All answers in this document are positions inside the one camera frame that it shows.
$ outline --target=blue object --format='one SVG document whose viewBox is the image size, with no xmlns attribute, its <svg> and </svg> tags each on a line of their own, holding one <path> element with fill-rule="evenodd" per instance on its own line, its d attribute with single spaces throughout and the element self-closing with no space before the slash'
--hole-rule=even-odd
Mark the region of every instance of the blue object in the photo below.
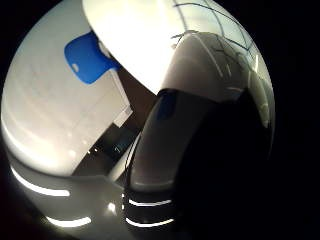
<svg viewBox="0 0 320 240">
<path fill-rule="evenodd" d="M 109 69 L 120 67 L 119 63 L 101 52 L 98 39 L 92 31 L 69 42 L 64 55 L 72 71 L 87 84 L 94 83 Z"/>
</svg>

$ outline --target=white surface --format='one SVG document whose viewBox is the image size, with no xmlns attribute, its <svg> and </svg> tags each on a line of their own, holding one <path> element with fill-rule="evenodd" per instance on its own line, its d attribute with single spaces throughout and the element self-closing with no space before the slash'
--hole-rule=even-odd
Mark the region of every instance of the white surface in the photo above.
<svg viewBox="0 0 320 240">
<path fill-rule="evenodd" d="M 87 85 L 68 66 L 65 45 L 89 31 L 81 1 L 63 1 L 33 27 L 11 63 L 2 96 L 2 132 L 9 149 L 31 168 L 72 174 L 128 106 L 115 72 Z"/>
<path fill-rule="evenodd" d="M 177 8 L 173 7 L 175 2 L 196 3 L 207 8 L 190 4 Z M 154 94 L 161 89 L 174 51 L 172 45 L 179 39 L 171 37 L 186 30 L 223 34 L 237 51 L 247 57 L 252 68 L 258 54 L 257 73 L 271 86 L 268 70 L 256 45 L 250 47 L 253 58 L 244 49 L 249 47 L 251 37 L 214 1 L 83 0 L 83 6 L 90 25 L 105 47 Z"/>
</svg>

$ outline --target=fluorescent light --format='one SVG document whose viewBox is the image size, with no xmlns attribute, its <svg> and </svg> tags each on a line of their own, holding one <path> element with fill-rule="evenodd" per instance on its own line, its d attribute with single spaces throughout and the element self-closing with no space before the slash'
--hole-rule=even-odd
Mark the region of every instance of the fluorescent light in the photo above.
<svg viewBox="0 0 320 240">
<path fill-rule="evenodd" d="M 58 227 L 68 227 L 68 228 L 80 227 L 91 222 L 91 219 L 89 217 L 84 217 L 84 218 L 80 218 L 72 221 L 60 221 L 60 220 L 56 220 L 49 217 L 46 217 L 46 218 L 48 219 L 49 222 L 51 222 L 52 224 Z"/>
<path fill-rule="evenodd" d="M 171 200 L 165 200 L 161 202 L 153 202 L 153 203 L 141 203 L 141 202 L 135 202 L 131 199 L 129 199 L 129 203 L 138 207 L 154 207 L 154 206 L 159 206 L 159 205 L 164 205 L 171 203 Z"/>
<path fill-rule="evenodd" d="M 171 218 L 171 219 L 168 219 L 168 220 L 165 220 L 162 222 L 157 222 L 157 223 L 137 223 L 137 222 L 131 221 L 129 218 L 126 218 L 126 221 L 127 221 L 127 223 L 129 223 L 132 226 L 145 228 L 145 227 L 158 227 L 161 225 L 171 223 L 174 220 Z"/>
<path fill-rule="evenodd" d="M 22 184 L 24 185 L 26 188 L 29 188 L 32 191 L 35 191 L 37 193 L 40 194 L 44 194 L 44 195 L 49 195 L 49 196 L 56 196 L 56 197 L 68 197 L 70 196 L 70 192 L 68 190 L 54 190 L 54 189 L 48 189 L 48 188 L 43 188 L 43 187 L 39 187 L 36 186 L 30 182 L 28 182 L 27 180 L 25 180 L 24 178 L 22 178 L 14 169 L 13 167 L 11 167 L 11 171 L 13 173 L 13 175 L 15 176 L 15 178 Z"/>
</svg>

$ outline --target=black background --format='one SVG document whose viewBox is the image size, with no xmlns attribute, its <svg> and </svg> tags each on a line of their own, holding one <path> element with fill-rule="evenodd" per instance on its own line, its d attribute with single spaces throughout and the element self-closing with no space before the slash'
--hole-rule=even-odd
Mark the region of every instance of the black background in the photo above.
<svg viewBox="0 0 320 240">
<path fill-rule="evenodd" d="M 12 57 L 23 37 L 57 0 L 8 1 L 1 5 L 1 86 Z M 311 66 L 316 49 L 310 32 L 311 6 L 303 1 L 220 0 L 246 28 L 268 66 L 276 101 L 276 132 L 271 158 L 262 177 L 252 176 L 253 192 L 259 192 L 250 211 L 268 205 L 270 213 L 256 219 L 265 227 L 258 238 L 320 237 L 320 174 L 318 161 L 319 105 L 317 68 Z M 11 180 L 9 165 L 0 149 L 0 238 L 65 239 L 63 233 L 41 217 Z"/>
</svg>

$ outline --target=white panel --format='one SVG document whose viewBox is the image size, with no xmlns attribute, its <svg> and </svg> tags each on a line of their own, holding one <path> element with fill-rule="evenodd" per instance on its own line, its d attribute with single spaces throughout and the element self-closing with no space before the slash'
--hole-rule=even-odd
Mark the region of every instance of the white panel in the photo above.
<svg viewBox="0 0 320 240">
<path fill-rule="evenodd" d="M 10 150 L 36 170 L 70 175 L 126 108 L 114 75 L 87 85 L 65 60 L 66 44 L 89 31 L 81 1 L 63 1 L 33 27 L 11 63 L 2 130 Z"/>
</svg>

